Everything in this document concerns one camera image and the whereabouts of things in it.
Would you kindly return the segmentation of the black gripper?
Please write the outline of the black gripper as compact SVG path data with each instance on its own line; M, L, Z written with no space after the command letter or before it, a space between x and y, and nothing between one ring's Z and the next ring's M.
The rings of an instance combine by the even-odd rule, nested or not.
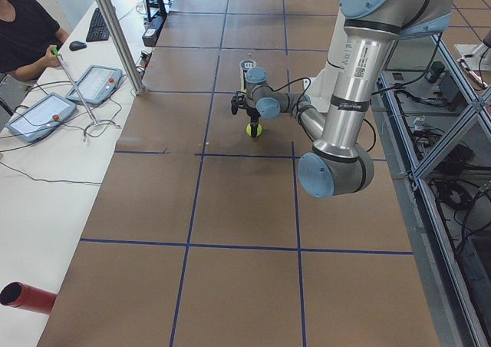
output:
M246 111L246 113L250 117L250 123L249 123L250 128L252 129L254 126L253 121L256 121L255 122L256 128L259 128L260 127L260 122L259 122L260 113L255 108L249 108Z

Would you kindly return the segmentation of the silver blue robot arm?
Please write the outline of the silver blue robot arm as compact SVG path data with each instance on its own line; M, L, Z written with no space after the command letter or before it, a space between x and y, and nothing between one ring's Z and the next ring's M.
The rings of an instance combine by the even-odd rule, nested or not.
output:
M326 115L305 94L273 90L264 68L245 74L242 106L256 117L293 116L313 140L298 163L298 178L313 197L356 193L373 179L374 165L358 143L371 94L391 45L443 32L452 0L339 0L347 40Z

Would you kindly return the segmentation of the person's hand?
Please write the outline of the person's hand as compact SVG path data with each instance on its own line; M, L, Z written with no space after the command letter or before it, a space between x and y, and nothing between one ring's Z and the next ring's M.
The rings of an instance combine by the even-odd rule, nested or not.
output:
M46 53L42 59L41 63L45 68L56 68L60 66L58 58L52 53Z

